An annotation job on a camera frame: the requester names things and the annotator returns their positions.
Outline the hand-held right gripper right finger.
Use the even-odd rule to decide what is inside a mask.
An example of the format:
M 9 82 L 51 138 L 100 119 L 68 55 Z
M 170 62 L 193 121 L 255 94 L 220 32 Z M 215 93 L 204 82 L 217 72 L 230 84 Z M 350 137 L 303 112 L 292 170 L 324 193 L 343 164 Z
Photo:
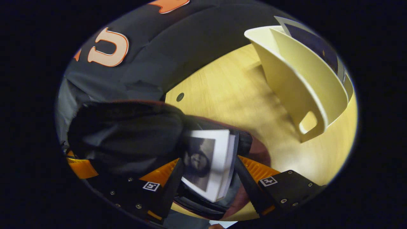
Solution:
M 326 187 L 296 171 L 276 171 L 243 156 L 237 156 L 234 171 L 260 217 L 285 216 L 316 197 Z

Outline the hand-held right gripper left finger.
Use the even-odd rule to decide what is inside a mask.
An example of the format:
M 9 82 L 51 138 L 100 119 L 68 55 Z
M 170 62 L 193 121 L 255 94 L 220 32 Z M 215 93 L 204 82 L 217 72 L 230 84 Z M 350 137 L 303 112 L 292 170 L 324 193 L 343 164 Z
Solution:
M 141 178 L 113 178 L 103 189 L 112 204 L 137 219 L 163 224 L 181 183 L 184 162 L 177 158 Z

